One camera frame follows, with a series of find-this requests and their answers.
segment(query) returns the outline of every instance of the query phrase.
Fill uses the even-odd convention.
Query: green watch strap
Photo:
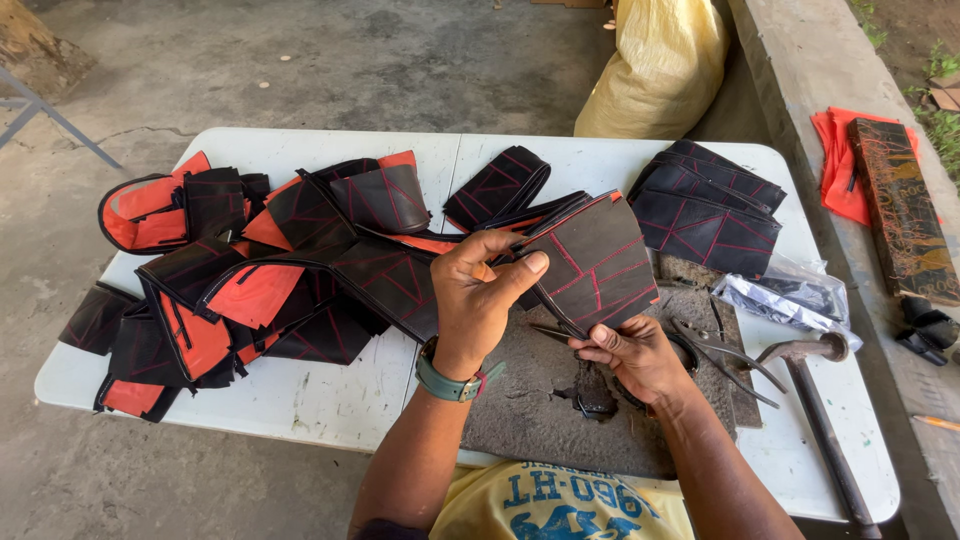
[[[433,367],[433,355],[437,347],[437,336],[431,337],[417,355],[415,376],[420,385],[430,394],[450,402],[463,403],[480,395],[487,382],[496,379],[506,369],[506,362],[499,362],[487,373],[482,371],[469,380],[448,379]]]

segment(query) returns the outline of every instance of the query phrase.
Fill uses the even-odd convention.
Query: white folding table
[[[625,193],[640,169],[670,141],[214,128],[194,138],[180,163],[203,150],[214,167],[266,173],[276,188],[294,178],[298,168],[316,170],[343,160],[412,149],[424,201],[433,212],[430,229],[449,233],[443,204],[450,193],[512,145],[529,148],[553,168],[533,202],[539,204],[577,189],[593,195],[611,189]],[[819,258],[786,163],[776,151],[756,144],[704,145],[782,186],[787,198],[775,215],[783,225],[776,251],[795,260]],[[151,258],[118,253],[101,281],[142,298],[132,271]],[[808,337],[739,309],[737,319],[745,352],[752,357],[772,343]],[[247,366],[248,377],[229,388],[202,390],[192,399],[184,392],[164,422],[373,452],[416,385],[412,376],[416,350],[412,339],[391,328],[372,340],[349,367],[262,357]],[[874,520],[889,519],[900,503],[900,488],[856,358],[851,355],[833,363],[812,356],[809,365]],[[44,403],[89,410],[107,367],[108,356],[58,343],[36,377],[36,396]],[[761,404],[763,429],[739,429],[737,446],[788,513],[843,520],[789,374],[781,360],[769,369],[791,391],[781,395],[767,379],[754,377],[756,390],[776,396],[781,409]],[[496,458],[461,452],[460,461],[480,466]],[[654,483],[678,489],[676,482]]]

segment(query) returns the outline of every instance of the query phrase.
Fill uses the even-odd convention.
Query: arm
[[[656,411],[701,538],[803,539],[733,444],[657,320],[638,315],[619,333],[597,325],[590,341],[571,338],[570,346],[584,359],[610,364],[627,390]]]
[[[519,234],[475,233],[430,265],[437,294],[440,340],[433,366],[453,380],[468,380],[507,328],[507,310],[549,265],[536,252],[513,264],[486,264],[508,253]],[[470,402],[414,392],[373,455],[350,519],[348,538],[382,519],[429,530],[440,514],[456,464]]]

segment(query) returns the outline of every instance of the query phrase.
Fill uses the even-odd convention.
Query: yellow t-shirt
[[[663,509],[651,499],[665,503]],[[692,538],[679,495],[533,461],[503,461],[454,481],[430,531],[431,540]]]

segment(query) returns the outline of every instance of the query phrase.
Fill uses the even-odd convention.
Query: person
[[[433,367],[469,380],[500,341],[507,311],[546,272],[542,252],[490,268],[518,234],[472,234],[430,267],[439,338]],[[655,411],[700,538],[803,538],[734,446],[674,353],[660,324],[637,315],[589,341],[584,359],[610,366]],[[470,401],[414,392],[384,437],[360,485],[348,538],[674,539],[662,512],[617,478],[532,462],[504,461],[450,485]]]

